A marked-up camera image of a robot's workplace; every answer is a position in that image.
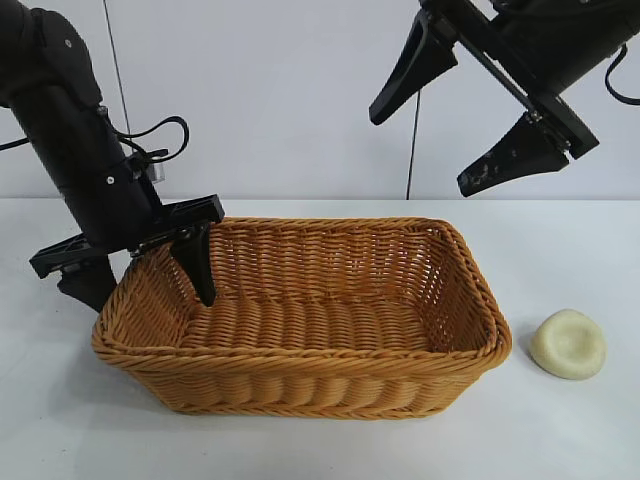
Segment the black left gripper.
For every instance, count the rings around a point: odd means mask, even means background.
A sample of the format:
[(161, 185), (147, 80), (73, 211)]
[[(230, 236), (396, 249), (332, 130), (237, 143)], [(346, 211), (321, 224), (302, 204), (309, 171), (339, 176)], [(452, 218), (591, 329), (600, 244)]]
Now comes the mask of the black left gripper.
[(145, 252), (174, 241), (172, 257), (200, 301), (214, 304), (210, 224), (224, 218), (216, 195), (164, 204), (147, 175), (136, 176), (125, 164), (82, 174), (59, 192), (81, 233), (40, 250), (30, 264), (41, 278), (60, 270), (61, 293), (100, 313), (117, 286), (108, 254)]

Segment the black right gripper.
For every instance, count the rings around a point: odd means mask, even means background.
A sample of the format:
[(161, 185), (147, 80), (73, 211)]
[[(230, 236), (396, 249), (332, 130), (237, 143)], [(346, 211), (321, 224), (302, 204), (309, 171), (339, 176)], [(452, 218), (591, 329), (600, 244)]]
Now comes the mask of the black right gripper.
[(374, 125), (458, 64), (456, 41), (528, 111), (458, 175), (464, 197), (558, 172), (569, 165), (564, 150), (579, 158), (598, 145), (561, 95), (638, 34), (638, 2), (496, 1), (492, 19), (471, 1), (420, 6), (395, 67), (369, 106)]

